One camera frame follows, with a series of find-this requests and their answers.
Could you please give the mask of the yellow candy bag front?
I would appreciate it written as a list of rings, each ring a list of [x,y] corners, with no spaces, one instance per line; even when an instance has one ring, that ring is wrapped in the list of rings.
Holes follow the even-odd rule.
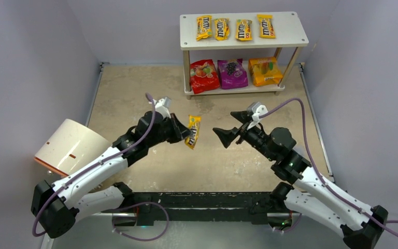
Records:
[[[194,149],[196,146],[198,136],[199,136],[200,127],[201,127],[201,117],[190,115],[188,129],[191,131],[191,134],[184,141],[184,143],[190,149]]]

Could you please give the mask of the yellow candy bag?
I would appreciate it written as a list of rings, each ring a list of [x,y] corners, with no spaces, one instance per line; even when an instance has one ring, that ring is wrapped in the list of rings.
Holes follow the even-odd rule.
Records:
[[[216,18],[214,19],[214,24],[215,24],[215,39],[217,41],[223,41],[228,39],[228,36],[230,34],[229,19]]]
[[[196,146],[198,136],[199,136],[200,127],[201,127],[201,117],[190,115],[188,129],[191,131],[191,134],[184,141],[184,143],[190,149],[194,149]]]

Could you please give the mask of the purple candy bag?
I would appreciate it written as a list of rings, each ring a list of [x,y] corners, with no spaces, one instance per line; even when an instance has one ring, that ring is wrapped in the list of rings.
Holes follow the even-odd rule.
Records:
[[[218,77],[223,90],[239,89],[248,86],[248,75],[243,68],[243,60],[218,60]]]

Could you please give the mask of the orange candy bag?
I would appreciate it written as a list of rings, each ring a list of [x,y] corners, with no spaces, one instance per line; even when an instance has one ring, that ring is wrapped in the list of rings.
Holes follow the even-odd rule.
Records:
[[[248,70],[256,87],[278,85],[283,79],[275,57],[249,59]]]

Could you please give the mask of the red candy bag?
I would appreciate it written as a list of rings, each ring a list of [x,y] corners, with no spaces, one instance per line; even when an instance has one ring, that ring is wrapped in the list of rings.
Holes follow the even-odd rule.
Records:
[[[220,88],[213,60],[199,60],[190,64],[190,87],[194,94]]]

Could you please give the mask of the yellow candy bag back-side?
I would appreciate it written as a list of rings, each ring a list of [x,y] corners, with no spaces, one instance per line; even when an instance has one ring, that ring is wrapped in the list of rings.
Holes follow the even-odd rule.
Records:
[[[236,20],[235,38],[238,41],[247,42],[247,41],[252,40],[251,24],[252,24],[252,21],[249,19],[237,19]]]

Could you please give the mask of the yellow M&M bag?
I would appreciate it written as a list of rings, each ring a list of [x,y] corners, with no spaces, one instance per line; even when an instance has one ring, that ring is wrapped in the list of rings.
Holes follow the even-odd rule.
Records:
[[[266,39],[276,38],[275,30],[273,27],[273,16],[266,14],[257,14],[257,20],[260,26],[259,37]]]
[[[196,41],[212,37],[211,21],[211,15],[199,16],[196,18]]]

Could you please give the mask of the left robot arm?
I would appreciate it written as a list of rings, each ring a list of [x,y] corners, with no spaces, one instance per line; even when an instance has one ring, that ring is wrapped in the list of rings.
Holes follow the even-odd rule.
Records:
[[[146,112],[137,125],[130,127],[81,169],[53,183],[43,180],[35,186],[31,204],[35,216],[33,235],[47,234],[55,239],[81,219],[120,208],[132,195],[126,184],[114,184],[99,192],[91,190],[147,156],[151,147],[164,142],[181,142],[192,133],[173,113],[164,116],[160,112]],[[37,232],[37,225],[42,226],[41,233]]]

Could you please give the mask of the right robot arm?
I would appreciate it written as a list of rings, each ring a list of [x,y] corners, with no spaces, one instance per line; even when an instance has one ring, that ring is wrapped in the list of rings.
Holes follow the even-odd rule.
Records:
[[[230,130],[213,128],[222,145],[247,142],[269,161],[282,182],[273,194],[284,206],[325,225],[337,233],[349,248],[374,248],[383,233],[381,225],[388,211],[380,205],[370,206],[339,188],[315,170],[294,150],[296,140],[284,127],[266,133],[261,126],[250,127],[248,111],[231,112],[242,123]]]

